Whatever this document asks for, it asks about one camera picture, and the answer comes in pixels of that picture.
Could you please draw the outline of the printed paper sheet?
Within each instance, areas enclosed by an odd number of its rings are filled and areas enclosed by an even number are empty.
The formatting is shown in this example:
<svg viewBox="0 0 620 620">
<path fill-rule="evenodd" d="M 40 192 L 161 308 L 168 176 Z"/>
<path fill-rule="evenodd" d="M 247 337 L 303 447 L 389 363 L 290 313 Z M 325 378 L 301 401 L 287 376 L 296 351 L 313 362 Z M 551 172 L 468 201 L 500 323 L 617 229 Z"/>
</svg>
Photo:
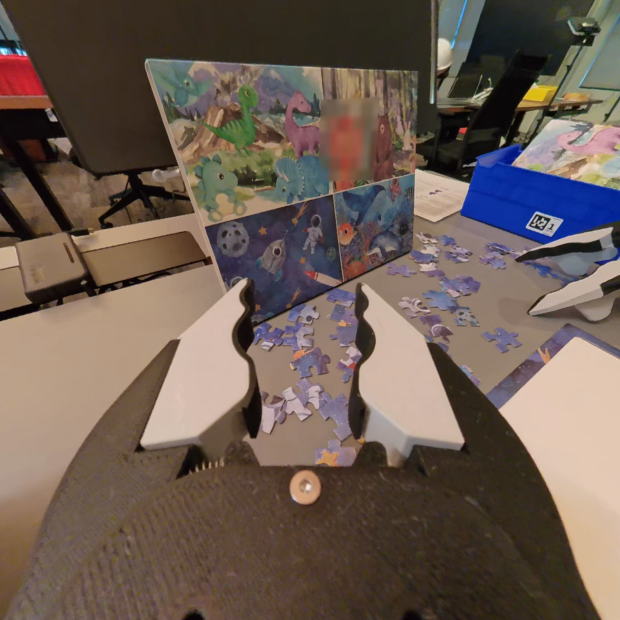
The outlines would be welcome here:
<svg viewBox="0 0 620 620">
<path fill-rule="evenodd" d="M 415 172 L 414 216 L 438 222 L 461 211 L 469 183 L 418 169 Z"/>
</svg>

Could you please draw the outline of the brown wooden seat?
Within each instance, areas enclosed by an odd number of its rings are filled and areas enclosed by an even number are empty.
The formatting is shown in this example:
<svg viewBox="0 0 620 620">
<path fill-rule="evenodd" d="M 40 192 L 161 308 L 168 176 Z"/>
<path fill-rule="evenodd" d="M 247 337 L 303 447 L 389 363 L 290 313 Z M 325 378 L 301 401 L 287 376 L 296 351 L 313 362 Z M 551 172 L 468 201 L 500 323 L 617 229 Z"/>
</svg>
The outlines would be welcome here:
<svg viewBox="0 0 620 620">
<path fill-rule="evenodd" d="M 189 231 L 81 251 L 97 286 L 117 284 L 202 263 L 208 257 Z"/>
</svg>

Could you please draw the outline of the wooden background desk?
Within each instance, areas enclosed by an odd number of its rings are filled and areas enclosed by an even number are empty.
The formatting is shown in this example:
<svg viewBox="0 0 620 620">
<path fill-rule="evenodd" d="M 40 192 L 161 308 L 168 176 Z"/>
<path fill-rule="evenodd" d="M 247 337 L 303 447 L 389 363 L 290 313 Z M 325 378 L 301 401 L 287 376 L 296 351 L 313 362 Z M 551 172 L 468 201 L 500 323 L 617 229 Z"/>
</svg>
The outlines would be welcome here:
<svg viewBox="0 0 620 620">
<path fill-rule="evenodd" d="M 1 144 L 9 148 L 17 166 L 63 232 L 71 231 L 73 224 L 21 142 L 66 137 L 47 96 L 1 96 Z"/>
<path fill-rule="evenodd" d="M 534 111 L 542 111 L 548 109 L 550 111 L 558 110 L 577 110 L 577 112 L 588 112 L 593 105 L 602 104 L 603 99 L 600 98 L 560 98 L 552 103 L 539 102 L 537 100 L 523 99 L 516 107 L 515 114 Z M 468 110 L 477 110 L 483 104 L 481 100 L 473 100 L 473 98 L 443 98 L 437 102 L 438 112 L 461 113 Z"/>
</svg>

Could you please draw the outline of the dinosaur puzzle board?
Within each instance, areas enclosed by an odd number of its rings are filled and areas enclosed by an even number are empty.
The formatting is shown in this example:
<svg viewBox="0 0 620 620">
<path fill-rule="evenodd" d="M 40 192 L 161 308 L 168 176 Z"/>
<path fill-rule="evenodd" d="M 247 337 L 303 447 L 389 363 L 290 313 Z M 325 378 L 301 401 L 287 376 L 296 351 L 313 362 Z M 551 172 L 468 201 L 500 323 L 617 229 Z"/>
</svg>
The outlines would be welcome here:
<svg viewBox="0 0 620 620">
<path fill-rule="evenodd" d="M 550 120 L 513 166 L 619 190 L 619 125 Z"/>
</svg>

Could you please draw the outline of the puzzle pieces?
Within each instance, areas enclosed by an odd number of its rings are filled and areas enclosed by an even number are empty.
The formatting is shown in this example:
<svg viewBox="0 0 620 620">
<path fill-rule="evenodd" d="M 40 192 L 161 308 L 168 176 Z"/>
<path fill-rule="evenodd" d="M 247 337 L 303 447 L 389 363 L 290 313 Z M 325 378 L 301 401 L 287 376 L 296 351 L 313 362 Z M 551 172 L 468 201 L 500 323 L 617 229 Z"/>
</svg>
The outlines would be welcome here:
<svg viewBox="0 0 620 620">
<path fill-rule="evenodd" d="M 427 342 L 443 353 L 433 357 L 448 398 L 466 386 L 458 401 L 479 400 L 479 378 L 470 366 L 447 362 L 450 339 L 459 345 L 482 340 L 481 314 L 470 309 L 470 298 L 479 290 L 491 293 L 490 284 L 479 276 L 464 273 L 471 269 L 479 252 L 458 243 L 451 235 L 418 233 L 420 247 L 405 262 L 388 259 L 385 266 L 371 272 L 371 286 L 382 298 L 418 330 Z M 357 454 L 349 425 L 349 397 L 353 371 L 361 353 L 355 346 L 358 321 L 355 292 L 335 289 L 309 301 L 293 312 L 282 327 L 269 321 L 254 330 L 254 345 L 275 350 L 267 358 L 257 357 L 262 422 L 258 437 L 248 439 L 262 466 L 350 466 Z"/>
</svg>

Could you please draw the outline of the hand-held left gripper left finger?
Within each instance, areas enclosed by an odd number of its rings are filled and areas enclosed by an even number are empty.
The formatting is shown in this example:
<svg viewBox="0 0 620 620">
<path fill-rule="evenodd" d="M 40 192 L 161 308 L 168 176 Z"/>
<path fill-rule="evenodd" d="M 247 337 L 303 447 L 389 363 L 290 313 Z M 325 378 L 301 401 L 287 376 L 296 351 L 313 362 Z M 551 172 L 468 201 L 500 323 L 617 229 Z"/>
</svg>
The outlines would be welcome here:
<svg viewBox="0 0 620 620">
<path fill-rule="evenodd" d="M 254 340 L 254 285 L 237 282 L 177 339 L 140 445 L 226 449 L 256 438 L 262 421 Z"/>
</svg>

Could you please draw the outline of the four-picture puzzle reference board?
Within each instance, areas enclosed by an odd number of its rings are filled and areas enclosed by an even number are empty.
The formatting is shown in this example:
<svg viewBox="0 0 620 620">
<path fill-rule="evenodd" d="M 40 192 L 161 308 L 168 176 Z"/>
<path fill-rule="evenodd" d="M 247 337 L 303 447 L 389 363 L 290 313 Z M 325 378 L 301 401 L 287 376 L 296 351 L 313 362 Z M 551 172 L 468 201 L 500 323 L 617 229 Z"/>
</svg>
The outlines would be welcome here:
<svg viewBox="0 0 620 620">
<path fill-rule="evenodd" d="M 417 73 L 144 63 L 225 290 L 259 324 L 407 254 Z"/>
</svg>

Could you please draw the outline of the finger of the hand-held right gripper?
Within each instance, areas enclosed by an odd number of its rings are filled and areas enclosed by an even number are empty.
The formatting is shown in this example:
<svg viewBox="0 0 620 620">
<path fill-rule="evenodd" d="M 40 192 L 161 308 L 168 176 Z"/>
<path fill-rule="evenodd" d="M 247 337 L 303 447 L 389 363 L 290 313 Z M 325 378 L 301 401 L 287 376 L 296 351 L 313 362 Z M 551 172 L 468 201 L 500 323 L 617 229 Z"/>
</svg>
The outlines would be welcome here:
<svg viewBox="0 0 620 620">
<path fill-rule="evenodd" d="M 540 297 L 529 309 L 530 316 L 550 314 L 574 308 L 589 322 L 606 319 L 619 298 L 619 274 L 597 271 L 583 280 Z"/>
<path fill-rule="evenodd" d="M 567 275 L 583 276 L 600 262 L 619 256 L 619 226 L 602 226 L 524 252 L 516 262 L 551 259 Z"/>
</svg>

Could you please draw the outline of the dark grey box device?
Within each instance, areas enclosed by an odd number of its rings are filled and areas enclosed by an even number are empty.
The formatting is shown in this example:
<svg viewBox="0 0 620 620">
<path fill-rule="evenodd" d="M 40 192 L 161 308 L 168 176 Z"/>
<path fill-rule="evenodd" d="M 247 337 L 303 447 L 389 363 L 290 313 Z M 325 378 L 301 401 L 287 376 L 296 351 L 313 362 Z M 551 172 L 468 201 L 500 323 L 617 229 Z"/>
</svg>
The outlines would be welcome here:
<svg viewBox="0 0 620 620">
<path fill-rule="evenodd" d="M 68 232 L 20 241 L 15 245 L 25 296 L 34 305 L 79 293 L 95 296 L 90 270 Z"/>
</svg>

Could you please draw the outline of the black partition panel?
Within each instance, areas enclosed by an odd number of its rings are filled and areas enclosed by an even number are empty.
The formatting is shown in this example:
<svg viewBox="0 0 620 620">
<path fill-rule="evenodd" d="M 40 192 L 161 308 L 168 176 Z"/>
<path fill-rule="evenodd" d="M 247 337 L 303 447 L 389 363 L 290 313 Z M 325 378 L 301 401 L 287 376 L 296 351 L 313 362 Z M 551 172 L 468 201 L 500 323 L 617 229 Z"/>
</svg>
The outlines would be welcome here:
<svg viewBox="0 0 620 620">
<path fill-rule="evenodd" d="M 435 128 L 436 1 L 1 1 L 79 163 L 93 175 L 176 163 L 147 58 L 418 72 Z"/>
</svg>

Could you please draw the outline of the blue bin with white tag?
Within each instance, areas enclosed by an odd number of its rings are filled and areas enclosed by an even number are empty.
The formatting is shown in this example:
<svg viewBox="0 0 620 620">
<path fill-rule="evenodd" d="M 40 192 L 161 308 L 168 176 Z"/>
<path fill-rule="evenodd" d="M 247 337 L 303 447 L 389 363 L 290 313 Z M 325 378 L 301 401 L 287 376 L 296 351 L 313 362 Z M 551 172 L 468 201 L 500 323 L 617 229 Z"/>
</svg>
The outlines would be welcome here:
<svg viewBox="0 0 620 620">
<path fill-rule="evenodd" d="M 619 221 L 619 191 L 513 165 L 518 144 L 477 158 L 461 214 L 546 244 Z"/>
</svg>

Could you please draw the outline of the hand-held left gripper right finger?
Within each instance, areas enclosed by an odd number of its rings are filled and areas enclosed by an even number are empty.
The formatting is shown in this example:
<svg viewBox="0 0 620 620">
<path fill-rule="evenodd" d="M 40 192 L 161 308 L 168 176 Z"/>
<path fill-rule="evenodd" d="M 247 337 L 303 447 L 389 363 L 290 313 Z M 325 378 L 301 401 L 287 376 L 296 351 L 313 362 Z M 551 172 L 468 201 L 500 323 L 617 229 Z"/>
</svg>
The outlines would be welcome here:
<svg viewBox="0 0 620 620">
<path fill-rule="evenodd" d="M 466 444 L 433 353 L 442 349 L 400 316 L 368 284 L 357 284 L 356 362 L 348 423 L 356 439 L 378 443 L 389 467 L 414 447 L 459 451 Z"/>
</svg>

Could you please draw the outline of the space puzzle frame tray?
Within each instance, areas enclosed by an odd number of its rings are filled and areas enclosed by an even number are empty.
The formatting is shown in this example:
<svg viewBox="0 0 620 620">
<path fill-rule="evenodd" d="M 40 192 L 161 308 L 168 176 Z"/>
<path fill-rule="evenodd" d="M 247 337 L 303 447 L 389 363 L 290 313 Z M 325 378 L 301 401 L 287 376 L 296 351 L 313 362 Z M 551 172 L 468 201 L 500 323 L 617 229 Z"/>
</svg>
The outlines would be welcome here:
<svg viewBox="0 0 620 620">
<path fill-rule="evenodd" d="M 601 619 L 619 619 L 619 349 L 565 324 L 487 393 L 553 496 Z"/>
</svg>

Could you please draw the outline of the black office chair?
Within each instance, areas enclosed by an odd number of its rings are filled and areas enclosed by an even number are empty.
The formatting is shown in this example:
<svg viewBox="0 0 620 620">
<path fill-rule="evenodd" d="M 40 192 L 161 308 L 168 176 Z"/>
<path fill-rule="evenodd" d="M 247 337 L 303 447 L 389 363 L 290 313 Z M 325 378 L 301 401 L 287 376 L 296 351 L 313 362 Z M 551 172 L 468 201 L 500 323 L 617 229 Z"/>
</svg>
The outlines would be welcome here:
<svg viewBox="0 0 620 620">
<path fill-rule="evenodd" d="M 101 229 L 110 229 L 113 224 L 110 218 L 126 210 L 132 203 L 139 201 L 145 209 L 157 220 L 162 218 L 158 209 L 152 202 L 153 198 L 160 198 L 167 201 L 190 201 L 190 197 L 176 190 L 167 190 L 161 185 L 144 183 L 138 172 L 127 173 L 127 183 L 123 191 L 113 194 L 109 198 L 110 208 L 98 217 Z"/>
<path fill-rule="evenodd" d="M 430 149 L 420 146 L 428 169 L 459 173 L 479 156 L 496 151 L 513 123 L 516 109 L 542 73 L 548 55 L 533 56 L 518 50 L 485 100 L 474 110 L 439 114 Z"/>
</svg>

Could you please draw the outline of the large black display screen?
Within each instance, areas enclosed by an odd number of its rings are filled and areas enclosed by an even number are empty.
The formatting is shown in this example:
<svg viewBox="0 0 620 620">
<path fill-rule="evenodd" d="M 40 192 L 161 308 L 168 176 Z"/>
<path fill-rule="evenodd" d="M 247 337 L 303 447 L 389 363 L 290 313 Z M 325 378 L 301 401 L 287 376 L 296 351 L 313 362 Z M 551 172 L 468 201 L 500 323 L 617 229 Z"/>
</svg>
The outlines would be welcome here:
<svg viewBox="0 0 620 620">
<path fill-rule="evenodd" d="M 482 58 L 502 58 L 507 66 L 513 54 L 546 57 L 541 82 L 559 82 L 573 49 L 571 17 L 586 17 L 594 1 L 439 1 L 438 34 L 451 44 L 453 63 L 439 90 L 448 97 L 458 77 L 476 74 L 487 84 Z"/>
</svg>

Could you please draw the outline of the red plastic bin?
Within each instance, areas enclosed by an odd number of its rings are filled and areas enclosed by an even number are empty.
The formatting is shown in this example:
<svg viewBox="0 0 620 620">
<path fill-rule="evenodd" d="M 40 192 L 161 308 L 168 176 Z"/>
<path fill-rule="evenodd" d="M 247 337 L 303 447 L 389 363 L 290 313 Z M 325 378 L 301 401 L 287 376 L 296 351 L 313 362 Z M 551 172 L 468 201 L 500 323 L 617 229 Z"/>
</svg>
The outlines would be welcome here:
<svg viewBox="0 0 620 620">
<path fill-rule="evenodd" d="M 1 96 L 39 97 L 47 93 L 27 56 L 1 55 Z"/>
</svg>

